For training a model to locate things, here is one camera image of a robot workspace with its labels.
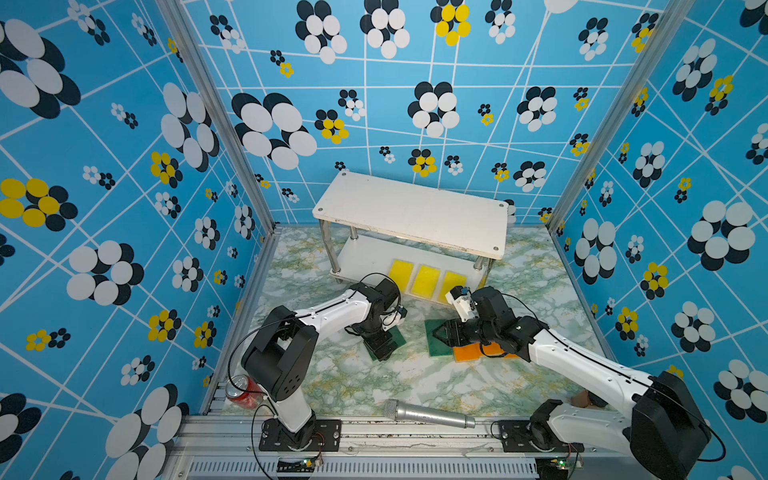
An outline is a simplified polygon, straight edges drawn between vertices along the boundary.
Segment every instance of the marble tabletop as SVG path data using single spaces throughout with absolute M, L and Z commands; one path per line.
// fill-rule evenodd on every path
M 474 260 L 411 240 L 360 234 Z M 349 229 L 333 228 L 332 235 L 338 251 Z M 318 227 L 283 228 L 252 327 L 275 306 L 306 308 L 341 294 L 349 283 L 338 283 L 329 271 Z M 510 227 L 504 258 L 495 263 L 486 285 L 519 297 L 552 328 L 602 353 L 545 228 Z M 525 311 L 513 299 L 509 304 L 518 314 Z M 362 340 L 344 332 L 316 346 L 302 387 L 318 415 L 382 415 L 384 401 L 395 398 L 475 416 L 527 416 L 546 399 L 570 399 L 582 390 L 550 369 L 523 359 L 457 363 L 453 356 L 430 357 L 424 320 L 455 318 L 455 310 L 411 296 L 403 297 L 403 305 L 408 316 L 399 329 L 406 344 L 385 362 L 371 360 Z M 229 402 L 222 413 L 247 414 Z

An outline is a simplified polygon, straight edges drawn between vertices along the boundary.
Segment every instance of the green sponge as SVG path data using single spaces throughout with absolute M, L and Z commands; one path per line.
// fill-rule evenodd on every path
M 429 356 L 453 355 L 453 348 L 447 346 L 432 336 L 432 331 L 441 326 L 443 323 L 445 323 L 445 319 L 424 321 L 424 330 L 427 335 L 427 349 L 429 350 Z
M 405 337 L 402 336 L 402 333 L 400 333 L 400 330 L 394 326 L 391 329 L 389 329 L 389 332 L 392 334 L 392 339 L 395 340 L 395 344 L 397 345 L 397 348 L 400 348 L 401 346 L 406 344 Z M 374 362 L 377 360 L 376 355 L 373 355 L 373 352 L 371 352 L 371 349 L 368 348 L 366 345 L 366 350 L 368 351 L 368 355 L 370 355 L 371 360 Z

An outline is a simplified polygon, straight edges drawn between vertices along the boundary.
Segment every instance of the silver microphone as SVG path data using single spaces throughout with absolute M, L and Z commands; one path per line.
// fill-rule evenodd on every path
M 384 416 L 392 420 L 412 420 L 413 422 L 438 423 L 460 429 L 473 429 L 475 417 L 463 413 L 446 412 L 445 410 L 429 409 L 410 403 L 389 399 L 384 402 Z

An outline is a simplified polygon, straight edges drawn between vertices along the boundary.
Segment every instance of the blue patterned wallpaper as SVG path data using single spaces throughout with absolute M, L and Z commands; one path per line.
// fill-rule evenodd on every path
M 4 2 L 0 91 L 0 478 L 154 478 L 262 230 L 153 2 Z
M 692 480 L 768 478 L 766 12 L 694 4 L 556 227 L 618 361 L 679 375 L 725 441 Z
M 510 222 L 546 222 L 665 6 L 184 2 L 281 223 L 315 223 L 344 169 L 506 200 Z

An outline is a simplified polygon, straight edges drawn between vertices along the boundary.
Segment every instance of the black mounting plate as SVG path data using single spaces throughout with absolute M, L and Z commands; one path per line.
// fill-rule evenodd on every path
M 322 435 L 325 442 L 320 442 L 315 433 Z M 319 450 L 318 443 L 322 444 L 320 446 L 322 446 L 323 452 L 338 452 L 339 438 L 341 437 L 341 420 L 316 420 L 315 430 L 312 435 L 310 446 L 301 452 L 317 452 Z M 261 452 L 299 452 L 296 445 L 293 445 L 291 440 L 283 433 L 283 429 L 277 419 L 265 420 L 261 426 L 259 450 Z
M 541 452 L 541 450 L 531 444 L 533 436 L 528 431 L 528 420 L 499 420 L 497 423 L 505 453 Z M 555 446 L 552 452 L 568 453 L 572 450 L 583 452 L 584 445 L 581 443 L 571 443 L 571 447 L 569 448 L 568 443 L 561 443 L 560 445 Z

